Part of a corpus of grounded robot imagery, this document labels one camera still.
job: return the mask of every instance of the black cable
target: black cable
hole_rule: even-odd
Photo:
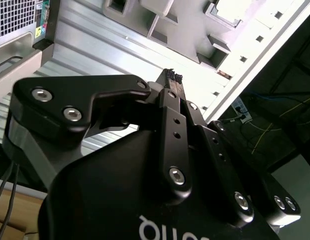
[[[11,175],[11,171],[13,169],[14,163],[11,162],[9,167],[8,167],[8,171],[6,172],[6,176],[4,176],[3,181],[0,184],[0,196],[4,190],[5,184],[7,182],[7,180],[9,179],[10,175]]]
[[[7,224],[8,224],[8,220],[9,220],[10,215],[11,215],[11,211],[13,209],[13,203],[14,203],[14,197],[15,197],[15,192],[16,192],[17,179],[18,179],[18,172],[19,172],[19,165],[16,164],[15,166],[16,166],[15,167],[15,179],[14,179],[13,187],[11,189],[11,194],[10,194],[10,199],[9,199],[7,213],[6,213],[4,222],[3,222],[3,224],[0,227],[0,240],[1,240],[1,237],[3,236],[3,234],[4,234],[5,228],[6,228]]]
[[[33,234],[38,234],[38,232],[27,232],[27,233],[25,233],[25,235],[24,235],[24,236],[27,236],[27,235],[33,235]]]
[[[240,114],[246,114],[248,113],[249,111],[245,111],[245,112],[242,112],[241,110],[237,110]]]

